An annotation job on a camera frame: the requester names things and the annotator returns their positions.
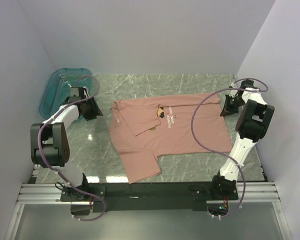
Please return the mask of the pink t shirt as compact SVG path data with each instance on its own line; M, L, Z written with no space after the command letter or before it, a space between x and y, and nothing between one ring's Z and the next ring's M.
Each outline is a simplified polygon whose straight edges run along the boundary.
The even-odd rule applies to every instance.
M161 173L163 155L228 153L220 99L209 92L115 100L109 136L130 184Z

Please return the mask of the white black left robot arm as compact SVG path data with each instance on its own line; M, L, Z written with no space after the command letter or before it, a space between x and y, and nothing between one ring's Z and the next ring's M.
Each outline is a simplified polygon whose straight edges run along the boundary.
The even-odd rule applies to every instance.
M34 164L48 168L63 181L63 191L72 194L78 201L103 201L91 188L87 177L69 163L70 146L67 128L79 117L86 121L102 116L94 96L86 87L73 86L58 111L42 123L30 127L30 154Z

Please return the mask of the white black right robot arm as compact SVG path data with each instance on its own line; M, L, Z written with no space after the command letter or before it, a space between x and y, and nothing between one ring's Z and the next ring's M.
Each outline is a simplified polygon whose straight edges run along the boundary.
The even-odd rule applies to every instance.
M235 126L236 139L225 164L220 168L217 175L212 178L209 193L212 198L220 200L237 192L236 183L239 169L243 166L250 150L256 143L263 139L267 133L275 107L267 104L259 90L254 86L255 82L261 83L256 78L242 78L240 89L235 90L236 84L231 84L232 89L225 96L224 107L221 117L231 116L243 110Z

